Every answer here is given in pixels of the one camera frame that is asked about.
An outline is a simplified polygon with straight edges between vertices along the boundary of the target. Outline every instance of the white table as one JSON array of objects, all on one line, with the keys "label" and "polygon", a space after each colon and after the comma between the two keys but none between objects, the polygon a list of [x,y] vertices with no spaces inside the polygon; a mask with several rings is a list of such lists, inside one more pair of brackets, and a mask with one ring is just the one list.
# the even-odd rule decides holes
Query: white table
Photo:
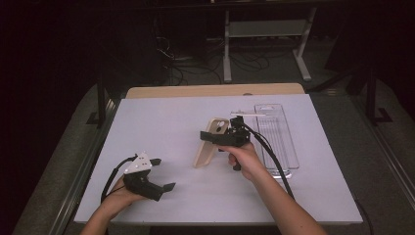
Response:
[{"label": "white table", "polygon": [[176,182],[159,202],[140,201],[113,222],[141,225],[260,225],[273,219],[254,187],[217,153],[203,168],[192,168],[200,139],[211,118],[252,110],[257,104],[282,104],[300,162],[289,179],[297,202],[317,221],[362,222],[345,179],[308,95],[173,97],[122,100],[74,218],[86,222],[100,204],[112,170],[122,160],[146,151],[162,159],[149,174],[159,185]]}]

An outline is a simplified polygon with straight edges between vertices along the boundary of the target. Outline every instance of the floor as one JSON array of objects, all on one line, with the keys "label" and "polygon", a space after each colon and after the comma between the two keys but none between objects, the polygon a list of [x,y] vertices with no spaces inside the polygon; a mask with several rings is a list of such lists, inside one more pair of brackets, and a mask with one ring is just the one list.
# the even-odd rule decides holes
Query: floor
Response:
[{"label": "floor", "polygon": [[[303,57],[312,76],[309,82],[301,79],[290,46],[285,42],[278,41],[277,45],[281,46],[266,54],[260,48],[249,53],[243,52],[246,46],[243,44],[233,48],[233,83],[298,82],[308,89],[336,74],[324,70],[334,43],[332,39],[311,39],[308,42]],[[189,61],[176,63],[170,74],[171,79],[165,85],[218,84],[223,68],[221,57],[213,55],[209,63],[197,66]],[[414,181],[414,121],[398,104],[392,91],[378,82],[377,106],[385,108],[393,122],[372,126],[362,112],[365,92],[358,96],[347,95],[345,87],[348,80],[347,77],[322,92],[311,93],[310,97],[346,183],[356,202],[361,205],[364,222],[347,226],[324,225],[324,228],[329,234],[341,235],[411,234],[415,231],[415,207],[413,201],[409,200],[411,195],[402,189],[405,184],[398,180],[402,177],[395,169],[400,164],[406,178]],[[116,110],[116,101],[109,109]],[[85,183],[77,185],[73,181],[80,174],[86,174],[87,178],[90,169],[82,172],[79,169],[87,158],[97,155],[94,150],[99,149],[97,146],[105,139],[103,132],[107,127],[97,129],[95,124],[86,124],[91,113],[96,112],[96,87],[91,87],[74,112],[14,234],[70,235],[81,231],[83,224],[71,222],[70,219],[76,212],[76,202],[81,199]],[[384,142],[389,145],[385,147],[382,145]],[[79,196],[70,197],[70,193],[78,193]],[[149,231],[150,227],[147,226],[110,226],[112,235],[146,235]]]}]

